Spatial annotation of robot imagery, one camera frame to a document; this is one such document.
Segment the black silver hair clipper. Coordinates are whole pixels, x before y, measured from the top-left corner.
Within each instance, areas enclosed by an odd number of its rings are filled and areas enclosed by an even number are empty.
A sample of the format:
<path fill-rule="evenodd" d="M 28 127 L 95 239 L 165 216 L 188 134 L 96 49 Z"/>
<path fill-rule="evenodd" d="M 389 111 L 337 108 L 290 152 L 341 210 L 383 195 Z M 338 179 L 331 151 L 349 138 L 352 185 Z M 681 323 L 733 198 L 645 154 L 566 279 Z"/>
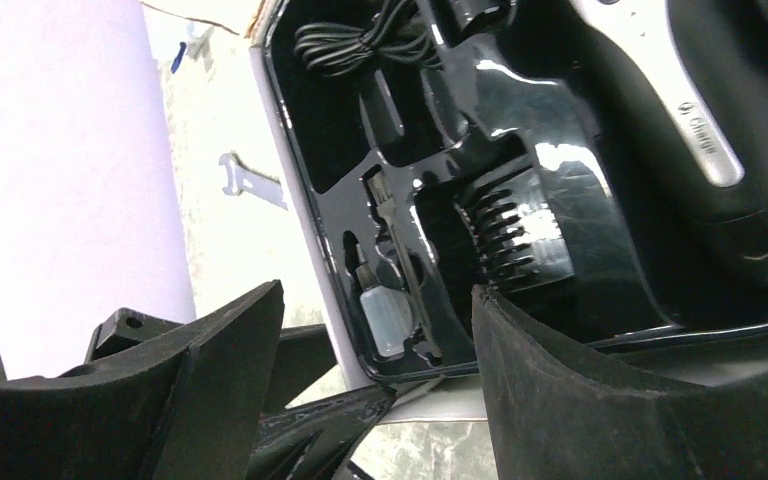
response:
<path fill-rule="evenodd" d="M 643 157 L 712 253 L 768 285 L 768 1 L 575 1 Z"/>

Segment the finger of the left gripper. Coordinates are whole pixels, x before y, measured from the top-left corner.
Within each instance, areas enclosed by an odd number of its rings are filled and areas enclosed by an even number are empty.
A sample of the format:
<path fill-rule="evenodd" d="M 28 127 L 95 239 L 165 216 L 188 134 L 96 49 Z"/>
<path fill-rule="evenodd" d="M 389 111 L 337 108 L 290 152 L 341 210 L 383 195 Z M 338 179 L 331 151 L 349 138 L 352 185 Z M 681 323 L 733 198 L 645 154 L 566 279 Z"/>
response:
<path fill-rule="evenodd" d="M 85 361 L 89 363 L 117 354 L 178 326 L 173 321 L 120 308 L 94 329 Z M 273 415 L 284 410 L 291 400 L 335 365 L 335 354 L 324 325 L 284 328 L 276 349 L 263 413 Z"/>
<path fill-rule="evenodd" d="M 369 431 L 386 416 L 395 392 L 373 385 L 263 417 L 248 479 L 333 479 Z"/>

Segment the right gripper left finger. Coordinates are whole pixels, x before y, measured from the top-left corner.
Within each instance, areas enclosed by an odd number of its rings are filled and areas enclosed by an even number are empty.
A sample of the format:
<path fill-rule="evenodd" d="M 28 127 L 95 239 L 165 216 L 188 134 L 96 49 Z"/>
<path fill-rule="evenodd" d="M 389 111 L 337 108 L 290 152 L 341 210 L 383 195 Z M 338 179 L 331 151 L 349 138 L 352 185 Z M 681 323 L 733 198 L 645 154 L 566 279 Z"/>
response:
<path fill-rule="evenodd" d="M 56 378 L 0 382 L 0 479 L 241 479 L 284 313 L 279 281 Z"/>

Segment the white hair clipper box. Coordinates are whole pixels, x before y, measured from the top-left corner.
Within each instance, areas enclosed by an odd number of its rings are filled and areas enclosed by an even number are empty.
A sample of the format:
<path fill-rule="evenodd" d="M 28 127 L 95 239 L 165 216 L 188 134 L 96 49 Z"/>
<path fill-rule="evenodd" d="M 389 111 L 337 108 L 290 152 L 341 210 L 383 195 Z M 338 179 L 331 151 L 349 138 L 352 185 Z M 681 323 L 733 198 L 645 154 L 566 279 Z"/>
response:
<path fill-rule="evenodd" d="M 481 420 L 472 290 L 596 351 L 768 370 L 768 1 L 270 1 L 253 65 L 350 388 Z"/>

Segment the black comb guard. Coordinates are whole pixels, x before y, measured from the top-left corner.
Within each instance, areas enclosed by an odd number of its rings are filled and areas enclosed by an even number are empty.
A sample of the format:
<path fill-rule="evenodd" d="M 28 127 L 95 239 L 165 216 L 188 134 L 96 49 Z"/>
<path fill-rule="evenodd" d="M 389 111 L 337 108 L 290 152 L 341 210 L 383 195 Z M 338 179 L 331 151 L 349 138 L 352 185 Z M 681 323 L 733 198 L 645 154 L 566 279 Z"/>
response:
<path fill-rule="evenodd" d="M 593 160 L 521 155 L 471 179 L 455 202 L 483 279 L 503 293 L 566 280 L 595 290 L 624 275 L 616 203 Z"/>

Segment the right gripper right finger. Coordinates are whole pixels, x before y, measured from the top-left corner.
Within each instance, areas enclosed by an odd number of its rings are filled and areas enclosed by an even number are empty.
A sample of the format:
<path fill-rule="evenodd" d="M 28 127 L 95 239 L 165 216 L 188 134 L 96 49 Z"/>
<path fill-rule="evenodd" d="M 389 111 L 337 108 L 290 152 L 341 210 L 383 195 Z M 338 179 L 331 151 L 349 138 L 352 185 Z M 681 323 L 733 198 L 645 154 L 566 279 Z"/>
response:
<path fill-rule="evenodd" d="M 493 291 L 472 324 L 502 479 L 768 479 L 768 335 L 609 356 Z"/>

